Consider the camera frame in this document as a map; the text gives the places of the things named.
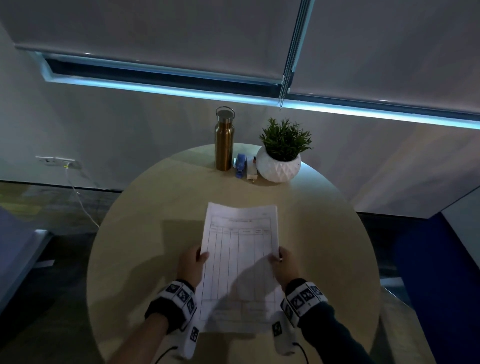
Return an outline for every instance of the black cable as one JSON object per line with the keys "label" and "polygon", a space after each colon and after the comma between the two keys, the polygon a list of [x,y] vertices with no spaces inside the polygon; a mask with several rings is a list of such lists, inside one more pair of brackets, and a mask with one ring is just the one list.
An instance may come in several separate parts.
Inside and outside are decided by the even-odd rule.
{"label": "black cable", "polygon": [[162,359],[165,356],[165,354],[168,353],[170,350],[175,350],[175,349],[178,349],[178,348],[179,348],[178,346],[172,346],[171,348],[168,348],[166,352],[164,352],[162,355],[160,355],[160,357],[156,360],[155,364],[157,364],[160,361],[160,359]]}
{"label": "black cable", "polygon": [[303,355],[305,356],[305,360],[307,361],[307,364],[308,364],[308,358],[307,358],[307,353],[305,352],[305,350],[301,347],[300,344],[298,344],[297,342],[293,342],[292,343],[293,345],[295,346],[298,346],[300,349],[301,349],[301,352],[303,353]]}

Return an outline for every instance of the hand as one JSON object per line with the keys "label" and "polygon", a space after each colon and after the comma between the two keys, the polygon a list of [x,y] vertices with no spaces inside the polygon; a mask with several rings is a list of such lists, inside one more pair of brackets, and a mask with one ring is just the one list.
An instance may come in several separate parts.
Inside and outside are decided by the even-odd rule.
{"label": "hand", "polygon": [[207,261],[209,252],[200,254],[200,246],[193,246],[184,251],[179,259],[177,279],[184,279],[194,288],[202,281],[202,270]]}
{"label": "hand", "polygon": [[270,254],[268,261],[272,265],[275,279],[282,286],[283,292],[285,292],[287,284],[289,284],[293,279],[300,277],[299,268],[297,261],[290,250],[281,246],[278,248],[278,252],[280,259],[273,254]]}

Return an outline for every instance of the wooden table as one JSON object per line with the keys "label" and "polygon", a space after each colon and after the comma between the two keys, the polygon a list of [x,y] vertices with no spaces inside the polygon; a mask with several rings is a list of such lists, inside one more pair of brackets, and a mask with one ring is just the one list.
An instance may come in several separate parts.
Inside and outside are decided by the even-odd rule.
{"label": "wooden table", "polygon": [[[235,144],[234,155],[259,146]],[[143,321],[150,300],[175,278],[180,253],[200,244],[208,202],[233,207],[277,205],[280,244],[291,249],[301,274],[325,293],[337,319],[367,350],[380,312],[380,282],[372,244],[353,207],[325,177],[302,163],[287,183],[214,168],[214,146],[177,153],[142,173],[103,221],[90,255],[87,303],[107,359]],[[301,334],[311,363],[320,362]],[[202,333],[194,362],[304,363],[301,353],[277,355],[270,332]],[[174,359],[162,359],[164,363]]]}

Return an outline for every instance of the white wall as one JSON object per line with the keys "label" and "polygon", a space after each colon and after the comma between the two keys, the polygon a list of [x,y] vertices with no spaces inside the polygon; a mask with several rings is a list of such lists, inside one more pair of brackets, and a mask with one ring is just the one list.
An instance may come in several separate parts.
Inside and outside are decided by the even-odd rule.
{"label": "white wall", "polygon": [[[0,27],[0,180],[66,184],[35,156],[74,158],[77,186],[124,189],[181,150],[213,142],[220,102],[43,81]],[[259,144],[269,117],[312,132],[302,159],[358,211],[429,217],[480,184],[480,132],[230,103],[236,142]]]}
{"label": "white wall", "polygon": [[447,207],[442,214],[480,267],[480,188]]}

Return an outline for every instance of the stainless steel bottle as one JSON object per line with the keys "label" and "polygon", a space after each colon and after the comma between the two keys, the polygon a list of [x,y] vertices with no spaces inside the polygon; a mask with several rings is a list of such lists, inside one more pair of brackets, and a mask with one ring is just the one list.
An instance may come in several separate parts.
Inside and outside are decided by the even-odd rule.
{"label": "stainless steel bottle", "polygon": [[215,167],[218,170],[232,168],[233,135],[232,125],[235,112],[228,106],[220,106],[216,110],[217,124],[215,127]]}

